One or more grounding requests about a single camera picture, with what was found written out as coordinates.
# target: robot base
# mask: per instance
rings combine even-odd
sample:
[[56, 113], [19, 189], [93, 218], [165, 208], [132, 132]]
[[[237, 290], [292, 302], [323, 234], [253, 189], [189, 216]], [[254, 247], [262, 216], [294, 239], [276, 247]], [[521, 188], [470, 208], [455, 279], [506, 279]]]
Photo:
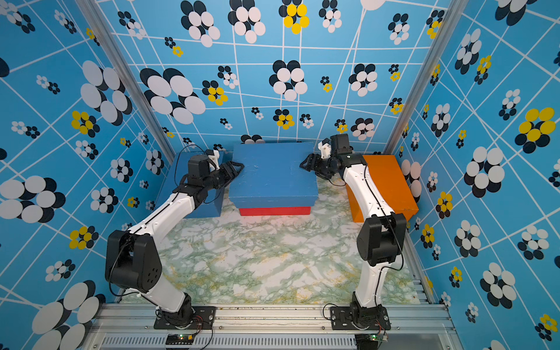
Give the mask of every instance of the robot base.
[[[214, 315], [216, 313], [215, 306], [193, 306], [193, 317], [200, 316], [202, 320], [205, 322], [202, 324], [202, 329], [210, 329], [214, 324]], [[198, 327], [198, 322], [194, 321], [185, 329], [196, 329]], [[163, 318], [156, 319], [156, 322], [153, 324], [154, 329], [177, 329], [175, 326], [167, 323], [167, 321]]]
[[378, 330], [379, 326], [391, 329], [387, 309], [380, 304], [370, 308], [360, 306], [356, 293], [352, 295], [350, 307], [331, 307], [330, 318], [333, 330]]

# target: orange box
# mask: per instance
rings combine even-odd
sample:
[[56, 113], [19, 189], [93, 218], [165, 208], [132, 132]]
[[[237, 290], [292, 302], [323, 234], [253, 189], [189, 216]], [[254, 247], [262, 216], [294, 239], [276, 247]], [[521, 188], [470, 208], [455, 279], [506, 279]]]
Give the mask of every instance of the orange box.
[[[407, 181], [395, 156], [364, 156], [371, 179], [379, 193], [396, 214], [403, 214], [407, 221], [418, 212]], [[354, 222], [363, 222], [363, 214], [352, 190], [346, 185], [350, 210]]]

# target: blue box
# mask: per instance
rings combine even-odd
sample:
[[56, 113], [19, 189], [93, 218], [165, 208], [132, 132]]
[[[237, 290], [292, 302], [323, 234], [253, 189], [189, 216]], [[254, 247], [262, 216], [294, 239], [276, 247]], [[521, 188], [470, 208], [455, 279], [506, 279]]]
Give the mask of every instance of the blue box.
[[315, 173], [300, 168], [313, 143], [237, 144], [235, 162], [245, 165], [230, 185], [237, 208], [312, 207], [319, 197]]
[[[169, 173], [167, 173], [167, 178], [165, 179], [164, 185], [161, 188], [160, 195], [157, 197], [156, 201], [156, 208], [160, 205], [165, 203], [165, 201], [169, 198], [171, 193], [177, 185], [175, 182], [180, 183], [183, 176], [189, 172], [189, 159], [194, 155], [202, 154], [201, 151], [194, 151], [194, 152], [182, 152], [177, 153], [175, 155], [175, 159], [173, 160], [173, 164], [169, 168]], [[220, 152], [220, 159], [218, 162], [221, 164], [223, 160], [223, 152]], [[222, 213], [222, 202], [223, 202], [223, 192], [224, 190], [219, 190], [220, 194], [216, 200], [212, 201], [211, 203], [202, 203], [194, 212], [185, 216], [187, 219], [192, 218], [202, 218], [202, 217], [219, 217]], [[205, 202], [210, 202], [212, 199], [216, 197], [216, 190], [210, 190], [208, 192], [208, 197], [206, 198]]]

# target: cable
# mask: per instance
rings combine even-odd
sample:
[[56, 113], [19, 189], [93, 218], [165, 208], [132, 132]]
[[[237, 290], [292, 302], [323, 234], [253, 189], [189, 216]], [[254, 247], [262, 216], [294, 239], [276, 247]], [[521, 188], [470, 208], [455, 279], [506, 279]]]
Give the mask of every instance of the cable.
[[179, 159], [181, 158], [181, 153], [185, 150], [185, 148], [190, 147], [190, 146], [197, 146], [200, 149], [200, 151], [202, 153], [204, 153], [204, 150], [202, 148], [200, 148], [200, 146], [197, 145], [197, 144], [187, 145], [187, 146], [183, 147], [182, 150], [179, 151], [179, 155], [177, 156], [177, 163], [175, 163], [175, 172], [173, 173], [173, 181], [175, 182], [175, 186], [177, 186], [177, 187], [179, 187], [179, 184], [177, 183], [177, 165], [179, 165]]
[[[381, 203], [379, 203], [379, 200], [378, 200], [377, 197], [375, 196], [374, 191], [371, 189], [370, 185], [367, 183], [366, 174], [367, 174], [367, 164], [366, 164], [366, 168], [365, 168], [365, 170], [364, 170], [364, 172], [363, 172], [363, 180], [366, 182], [367, 188], [370, 190], [371, 195], [374, 196], [375, 201], [377, 202], [377, 205], [379, 205], [379, 209], [381, 210], [381, 212], [383, 213], [383, 215], [386, 217], [387, 214], [385, 214], [385, 211], [383, 211], [383, 207], [381, 206]], [[397, 239], [396, 234], [395, 234], [395, 231], [393, 230], [393, 227], [391, 226], [390, 222], [389, 222], [389, 224], [388, 224], [387, 226], [389, 227], [389, 229], [391, 229], [391, 232], [393, 233], [393, 236], [395, 237], [396, 245], [399, 247], [400, 253], [402, 254], [402, 253], [403, 253], [403, 248], [400, 246], [399, 240]], [[383, 267], [379, 270], [379, 277], [380, 277], [380, 278], [377, 280], [377, 286], [375, 286], [375, 293], [374, 293], [374, 302], [375, 302], [375, 305], [377, 305], [377, 289], [379, 288], [379, 284], [380, 284], [380, 282], [381, 282], [381, 272], [382, 272], [383, 269], [385, 269], [385, 268], [389, 268], [389, 269], [395, 270], [395, 271], [401, 271], [401, 270], [403, 269], [403, 267], [404, 267], [404, 258], [402, 258], [402, 260], [403, 260], [403, 263], [400, 265], [400, 268], [398, 268], [398, 269], [395, 269], [395, 268], [390, 267], [390, 266], [383, 266]]]
[[344, 185], [337, 185], [337, 184], [333, 184], [333, 183], [330, 181], [330, 179], [327, 178], [327, 180], [329, 180], [330, 184], [333, 185], [333, 186], [339, 186], [339, 187], [344, 187], [344, 186], [346, 186], [346, 181], [344, 182]]
[[201, 321], [201, 322], [202, 322], [202, 323], [206, 323], [207, 325], [209, 325], [209, 326], [210, 326], [210, 330], [212, 331], [212, 335], [210, 336], [210, 340], [208, 341], [208, 343], [207, 343], [203, 348], [200, 349], [200, 350], [204, 350], [204, 349], [206, 349], [206, 347], [207, 347], [208, 345], [210, 345], [210, 343], [212, 342], [212, 338], [214, 338], [214, 327], [212, 327], [212, 325], [211, 325], [210, 323], [206, 322], [206, 321]]
[[113, 263], [113, 267], [111, 267], [111, 272], [109, 273], [109, 291], [111, 292], [111, 294], [113, 294], [116, 297], [124, 297], [126, 295], [130, 295], [130, 294], [137, 294], [138, 292], [130, 292], [130, 293], [125, 293], [125, 294], [116, 294], [115, 292], [113, 292], [113, 289], [111, 288], [111, 279], [113, 277], [113, 270], [115, 269], [116, 266], [116, 262], [119, 261], [120, 255], [123, 253], [124, 248], [127, 246], [128, 242], [130, 241], [130, 239], [132, 238], [132, 235], [128, 236], [127, 241], [123, 244], [122, 247], [120, 247], [119, 250], [119, 254], [116, 256], [115, 262]]
[[330, 302], [330, 303], [327, 303], [327, 304], [325, 304], [325, 306], [323, 306], [323, 317], [324, 317], [324, 319], [325, 319], [325, 320], [328, 320], [328, 321], [332, 321], [333, 319], [328, 319], [328, 318], [326, 318], [326, 316], [325, 316], [325, 308], [326, 308], [327, 305], [334, 305], [334, 306], [336, 306], [336, 307], [339, 307], [339, 306], [338, 306], [338, 305], [335, 305], [335, 304], [333, 304], [333, 303], [331, 303], [331, 302]]

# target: vent grille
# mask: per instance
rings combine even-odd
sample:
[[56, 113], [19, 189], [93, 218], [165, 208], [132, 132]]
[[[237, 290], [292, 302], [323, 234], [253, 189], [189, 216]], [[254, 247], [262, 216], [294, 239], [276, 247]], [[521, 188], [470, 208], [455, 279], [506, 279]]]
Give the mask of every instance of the vent grille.
[[[210, 334], [199, 334], [193, 345], [170, 345], [169, 348], [202, 348]], [[167, 335], [107, 333], [102, 350], [165, 349]], [[349, 334], [214, 334], [210, 349], [356, 349], [356, 340]]]

